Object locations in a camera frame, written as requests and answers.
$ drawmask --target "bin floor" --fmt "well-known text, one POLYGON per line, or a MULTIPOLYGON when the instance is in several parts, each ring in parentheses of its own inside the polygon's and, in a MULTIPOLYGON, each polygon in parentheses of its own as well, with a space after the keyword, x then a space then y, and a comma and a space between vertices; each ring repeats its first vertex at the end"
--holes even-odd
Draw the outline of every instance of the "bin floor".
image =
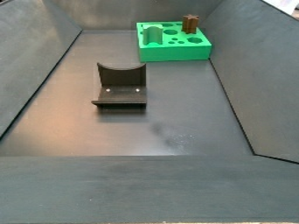
POLYGON ((147 63, 145 111, 99 110, 97 62, 137 66, 133 31, 82 32, 0 143, 0 156, 249 154, 208 60, 147 63))

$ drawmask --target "green foam holder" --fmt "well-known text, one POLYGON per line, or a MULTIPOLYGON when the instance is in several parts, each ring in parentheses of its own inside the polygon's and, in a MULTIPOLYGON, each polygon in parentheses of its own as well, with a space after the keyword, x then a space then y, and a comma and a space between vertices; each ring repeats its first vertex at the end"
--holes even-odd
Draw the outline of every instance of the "green foam holder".
POLYGON ((141 62, 165 60, 207 60, 211 56, 211 42, 199 28, 196 33, 181 31, 183 22, 136 23, 139 57, 141 62), (144 44, 144 27, 163 27, 163 43, 144 44))

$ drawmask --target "black bracket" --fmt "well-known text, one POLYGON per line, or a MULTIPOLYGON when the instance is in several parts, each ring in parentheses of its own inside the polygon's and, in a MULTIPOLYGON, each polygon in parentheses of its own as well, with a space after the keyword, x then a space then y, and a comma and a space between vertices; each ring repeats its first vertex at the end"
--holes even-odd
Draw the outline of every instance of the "black bracket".
POLYGON ((145 107, 145 64, 128 69, 115 69, 97 63, 101 89, 95 105, 145 107))

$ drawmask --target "dark gray surface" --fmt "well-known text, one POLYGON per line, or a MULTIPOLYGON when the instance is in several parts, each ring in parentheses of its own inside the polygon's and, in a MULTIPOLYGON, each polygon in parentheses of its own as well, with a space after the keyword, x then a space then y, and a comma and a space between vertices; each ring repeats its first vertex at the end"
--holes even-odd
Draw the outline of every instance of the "dark gray surface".
POLYGON ((208 60, 147 63, 145 112, 99 112, 97 62, 136 67, 136 48, 135 31, 78 36, 0 142, 1 156, 249 155, 208 60))
POLYGON ((227 0, 203 26, 255 153, 299 162, 297 21, 261 1, 227 0))
POLYGON ((177 21, 211 14, 221 0, 52 0, 84 30, 135 30, 136 22, 177 21))
POLYGON ((0 223, 297 222, 299 166, 240 157, 1 157, 0 223))
POLYGON ((50 1, 0 6, 0 136, 65 53, 80 28, 50 1))

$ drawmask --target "hole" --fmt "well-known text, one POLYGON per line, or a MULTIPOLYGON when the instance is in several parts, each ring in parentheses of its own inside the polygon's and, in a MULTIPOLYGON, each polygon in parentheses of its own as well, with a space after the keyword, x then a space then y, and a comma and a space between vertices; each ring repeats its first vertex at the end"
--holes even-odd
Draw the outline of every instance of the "hole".
POLYGON ((172 24, 161 24, 163 27, 173 26, 172 24))
POLYGON ((168 34, 168 35, 175 35, 177 34, 177 31, 176 30, 165 30, 163 31, 164 34, 168 34))
POLYGON ((199 44, 201 42, 200 38, 188 38, 188 41, 193 44, 199 44))

